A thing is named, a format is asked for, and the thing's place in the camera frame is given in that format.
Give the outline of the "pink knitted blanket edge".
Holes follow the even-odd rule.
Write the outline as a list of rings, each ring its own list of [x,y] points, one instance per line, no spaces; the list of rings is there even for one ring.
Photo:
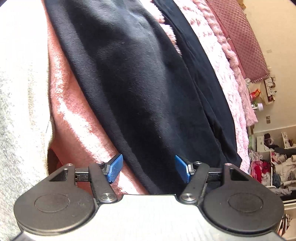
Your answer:
[[[235,52],[231,49],[230,44],[228,43],[222,28],[220,27],[216,17],[214,16],[212,10],[206,3],[206,1],[193,1],[197,5],[197,8],[203,14],[205,20],[208,22],[208,25],[212,29],[214,35],[217,38],[218,43],[221,45],[221,48],[229,62],[230,68],[234,73],[236,82],[238,83],[238,92],[242,100],[242,106],[244,110],[246,126],[252,126],[257,123],[257,117],[251,106],[251,100],[249,91],[246,85],[246,81],[243,78],[242,72],[239,68],[239,61]]]

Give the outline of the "pile of folded clothes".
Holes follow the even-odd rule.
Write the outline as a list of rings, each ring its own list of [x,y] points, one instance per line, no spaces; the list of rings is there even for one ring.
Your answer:
[[[295,147],[275,147],[271,162],[275,187],[272,191],[281,197],[295,196]]]

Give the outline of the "black pants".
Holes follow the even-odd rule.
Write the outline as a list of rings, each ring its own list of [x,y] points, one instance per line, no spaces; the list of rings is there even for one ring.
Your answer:
[[[140,1],[45,1],[80,88],[150,194],[178,193],[174,157],[241,164],[234,120],[186,19],[181,57]]]

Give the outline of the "red snack bag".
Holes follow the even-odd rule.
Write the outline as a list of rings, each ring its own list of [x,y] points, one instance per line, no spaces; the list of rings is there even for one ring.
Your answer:
[[[251,101],[254,101],[255,99],[257,99],[260,96],[260,94],[261,94],[260,89],[256,89],[256,90],[250,92]]]

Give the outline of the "fluffy pink blanket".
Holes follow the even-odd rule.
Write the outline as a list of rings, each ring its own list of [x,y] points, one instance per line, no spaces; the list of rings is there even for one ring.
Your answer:
[[[248,135],[234,72],[202,12],[193,1],[142,1],[175,52],[173,87],[189,91],[177,105],[181,155],[211,167],[229,162],[248,172]]]

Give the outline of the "cream open wardrobe shelf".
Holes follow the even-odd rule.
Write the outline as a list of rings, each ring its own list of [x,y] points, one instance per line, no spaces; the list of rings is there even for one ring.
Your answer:
[[[272,191],[273,163],[271,158],[275,147],[295,147],[295,126],[255,133],[248,128],[250,174],[262,185]],[[295,196],[281,197],[284,215],[278,225],[277,233],[284,240],[295,240]]]

